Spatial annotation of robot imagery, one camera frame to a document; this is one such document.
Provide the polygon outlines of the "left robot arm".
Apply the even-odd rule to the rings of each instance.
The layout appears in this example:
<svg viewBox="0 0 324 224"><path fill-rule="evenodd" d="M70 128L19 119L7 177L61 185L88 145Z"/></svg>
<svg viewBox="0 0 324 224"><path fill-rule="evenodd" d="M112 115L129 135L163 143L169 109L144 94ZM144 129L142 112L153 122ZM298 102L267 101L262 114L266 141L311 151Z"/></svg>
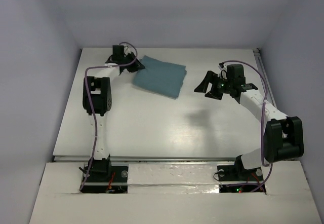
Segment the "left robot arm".
<svg viewBox="0 0 324 224"><path fill-rule="evenodd" d="M107 143L107 116L112 108L111 83L124 70L137 72L145 66L138 60L137 49L128 42L112 46L112 54L103 65L86 68L83 80L83 108L94 129L94 143L88 165L82 169L84 182L107 181L112 168Z"/></svg>

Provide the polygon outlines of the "teal t-shirt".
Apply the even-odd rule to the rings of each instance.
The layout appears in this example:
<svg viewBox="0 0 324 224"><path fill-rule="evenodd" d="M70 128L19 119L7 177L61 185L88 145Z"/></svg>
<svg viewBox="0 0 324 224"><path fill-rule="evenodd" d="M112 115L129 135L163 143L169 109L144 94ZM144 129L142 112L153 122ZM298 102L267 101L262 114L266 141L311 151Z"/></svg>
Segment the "teal t-shirt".
<svg viewBox="0 0 324 224"><path fill-rule="evenodd" d="M134 86L172 99L179 97L187 74L185 65L160 61L146 55L141 63L145 68L134 76Z"/></svg>

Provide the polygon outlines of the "white foil-taped centre block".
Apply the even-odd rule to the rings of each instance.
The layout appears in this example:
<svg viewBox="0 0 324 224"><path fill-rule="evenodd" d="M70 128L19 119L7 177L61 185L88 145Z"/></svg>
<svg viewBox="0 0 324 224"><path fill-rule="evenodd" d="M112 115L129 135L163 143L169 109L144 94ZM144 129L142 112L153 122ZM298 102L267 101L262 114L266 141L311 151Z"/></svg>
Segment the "white foil-taped centre block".
<svg viewBox="0 0 324 224"><path fill-rule="evenodd" d="M217 194L217 166L203 163L131 164L129 194Z"/></svg>

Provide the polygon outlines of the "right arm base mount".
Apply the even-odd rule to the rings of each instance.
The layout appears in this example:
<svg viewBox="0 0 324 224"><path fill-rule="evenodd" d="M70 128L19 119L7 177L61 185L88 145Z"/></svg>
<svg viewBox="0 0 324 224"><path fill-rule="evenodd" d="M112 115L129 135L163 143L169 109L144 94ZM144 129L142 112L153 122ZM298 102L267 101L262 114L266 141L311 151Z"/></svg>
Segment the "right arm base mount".
<svg viewBox="0 0 324 224"><path fill-rule="evenodd" d="M218 182L220 193L266 193L261 168L239 173L234 165L220 165L213 179Z"/></svg>

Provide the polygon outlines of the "aluminium front rail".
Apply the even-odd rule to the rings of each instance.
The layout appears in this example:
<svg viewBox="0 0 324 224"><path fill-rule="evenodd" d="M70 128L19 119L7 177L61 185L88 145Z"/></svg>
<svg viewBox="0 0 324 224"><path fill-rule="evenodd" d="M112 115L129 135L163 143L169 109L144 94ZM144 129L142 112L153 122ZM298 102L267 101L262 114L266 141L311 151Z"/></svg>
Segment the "aluminium front rail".
<svg viewBox="0 0 324 224"><path fill-rule="evenodd" d="M88 156L52 156L52 161L88 161ZM136 157L136 156L111 156L111 161L119 162L187 162L187 161L234 161L235 157Z"/></svg>

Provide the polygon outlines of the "aluminium rail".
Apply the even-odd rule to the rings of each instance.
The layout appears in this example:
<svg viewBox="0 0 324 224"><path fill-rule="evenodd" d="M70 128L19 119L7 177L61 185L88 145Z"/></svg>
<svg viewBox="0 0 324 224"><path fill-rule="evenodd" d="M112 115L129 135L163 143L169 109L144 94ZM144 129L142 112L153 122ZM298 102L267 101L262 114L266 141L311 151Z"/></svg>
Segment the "aluminium rail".
<svg viewBox="0 0 324 224"><path fill-rule="evenodd" d="M263 77L266 81L265 83L263 83L263 87L265 88L265 85L267 85L267 87L268 87L267 100L269 102L271 102L274 105L274 107L277 107L275 100L274 100L272 90L271 90L271 86L270 86L270 83L269 83L269 80L268 80L268 77L267 77L267 74L265 71L265 67L264 67L264 64L262 61L260 49L259 48L253 49L253 53L254 53L256 64L257 64L257 68L258 68L259 72L263 75Z"/></svg>
<svg viewBox="0 0 324 224"><path fill-rule="evenodd" d="M88 156L52 156L52 161L88 161ZM111 156L111 161L119 162L187 162L187 161L234 161L235 157L136 157L136 156Z"/></svg>

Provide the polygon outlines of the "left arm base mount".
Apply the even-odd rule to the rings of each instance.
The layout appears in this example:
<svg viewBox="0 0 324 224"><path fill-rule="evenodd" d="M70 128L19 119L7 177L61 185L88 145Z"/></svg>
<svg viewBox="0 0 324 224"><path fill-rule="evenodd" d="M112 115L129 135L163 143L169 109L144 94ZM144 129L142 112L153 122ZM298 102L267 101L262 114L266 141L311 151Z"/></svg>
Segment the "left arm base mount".
<svg viewBox="0 0 324 224"><path fill-rule="evenodd" d="M111 166L108 175L90 173L81 189L85 194L126 194L128 192L128 166Z"/></svg>

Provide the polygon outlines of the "aluminium right side rail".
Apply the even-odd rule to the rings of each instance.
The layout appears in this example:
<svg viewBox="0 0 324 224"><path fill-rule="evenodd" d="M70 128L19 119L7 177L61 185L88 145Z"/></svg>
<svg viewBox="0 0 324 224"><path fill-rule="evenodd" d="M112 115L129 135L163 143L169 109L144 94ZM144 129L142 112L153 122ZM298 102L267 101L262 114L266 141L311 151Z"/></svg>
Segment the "aluminium right side rail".
<svg viewBox="0 0 324 224"><path fill-rule="evenodd" d="M263 75L263 77L266 81L265 83L263 83L263 87L265 88L265 85L267 85L267 87L268 87L267 100L269 102L271 102L274 105L274 107L277 107L275 100L274 100L272 90L271 90L271 86L270 86L270 83L269 83L269 80L268 80L268 77L267 77L267 74L265 71L265 67L264 67L264 64L262 61L260 49L259 48L253 49L253 53L254 53L256 64L257 64L257 68L258 68L259 72Z"/></svg>

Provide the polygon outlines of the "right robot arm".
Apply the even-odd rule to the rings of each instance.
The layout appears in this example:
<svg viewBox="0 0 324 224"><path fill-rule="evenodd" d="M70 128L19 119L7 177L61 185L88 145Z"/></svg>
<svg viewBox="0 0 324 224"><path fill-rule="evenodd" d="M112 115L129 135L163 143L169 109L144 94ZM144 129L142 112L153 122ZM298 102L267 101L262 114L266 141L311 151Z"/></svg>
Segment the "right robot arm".
<svg viewBox="0 0 324 224"><path fill-rule="evenodd" d="M238 179L247 178L260 167L292 160L304 155L303 125L299 117L290 117L267 100L268 89L261 93L252 83L247 83L246 62L227 60L219 63L221 71L209 70L196 93L221 100L224 94L246 108L261 124L260 148L236 157L232 173Z"/></svg>

